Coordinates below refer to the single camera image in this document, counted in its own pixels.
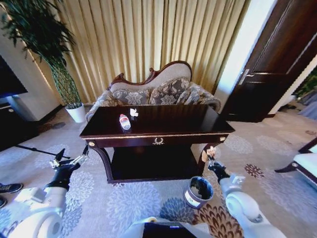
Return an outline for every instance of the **water bottle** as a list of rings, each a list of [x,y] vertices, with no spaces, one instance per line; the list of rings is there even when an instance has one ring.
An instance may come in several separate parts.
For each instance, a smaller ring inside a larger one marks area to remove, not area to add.
[[[126,115],[121,114],[119,121],[120,121],[120,124],[121,124],[123,129],[125,129],[125,130],[130,129],[131,124],[130,124],[129,118]]]

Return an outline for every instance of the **chair leg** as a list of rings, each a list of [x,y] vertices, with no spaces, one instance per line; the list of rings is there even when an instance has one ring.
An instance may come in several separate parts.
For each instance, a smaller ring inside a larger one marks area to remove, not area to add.
[[[293,164],[296,164],[296,163],[292,162],[288,166],[286,166],[285,168],[282,168],[280,170],[275,170],[275,172],[277,172],[277,173],[287,173],[287,172],[295,171],[297,166],[294,166]]]

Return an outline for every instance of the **beige curtain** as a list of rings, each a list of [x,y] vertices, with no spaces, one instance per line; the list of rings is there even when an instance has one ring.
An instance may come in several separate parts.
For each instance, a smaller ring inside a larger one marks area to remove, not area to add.
[[[149,68],[187,61],[209,91],[248,0],[64,0],[60,19],[75,35],[66,56],[84,103],[94,102],[124,72],[142,82]],[[49,69],[41,65],[53,85]]]

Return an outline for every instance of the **white flower pot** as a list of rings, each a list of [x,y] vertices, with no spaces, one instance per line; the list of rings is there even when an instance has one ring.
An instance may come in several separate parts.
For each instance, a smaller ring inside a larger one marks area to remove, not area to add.
[[[71,117],[74,119],[75,122],[81,123],[85,121],[85,108],[84,104],[82,103],[80,107],[75,109],[67,109],[66,111],[71,115]]]

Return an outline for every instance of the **small bucket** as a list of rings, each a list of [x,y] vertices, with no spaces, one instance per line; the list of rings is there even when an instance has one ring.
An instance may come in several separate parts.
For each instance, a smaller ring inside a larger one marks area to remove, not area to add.
[[[197,197],[192,192],[192,187],[195,187],[198,190],[198,194],[202,196],[201,198]],[[190,179],[188,187],[184,190],[183,196],[188,206],[194,209],[200,209],[212,199],[213,188],[207,179],[201,176],[195,176]]]

